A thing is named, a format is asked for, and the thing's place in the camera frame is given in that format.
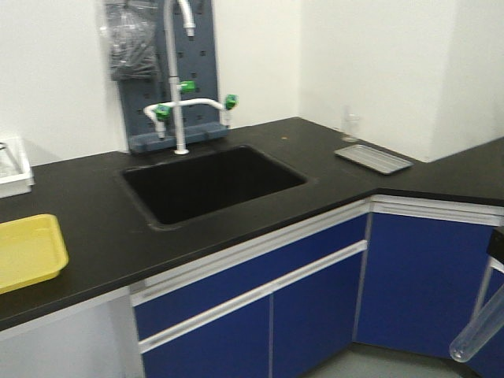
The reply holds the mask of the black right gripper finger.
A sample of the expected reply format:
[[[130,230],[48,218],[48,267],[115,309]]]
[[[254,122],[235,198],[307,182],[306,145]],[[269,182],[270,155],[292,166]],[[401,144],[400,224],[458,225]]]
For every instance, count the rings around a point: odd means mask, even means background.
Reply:
[[[488,246],[487,254],[496,261],[504,264],[504,227],[499,226],[493,229]]]

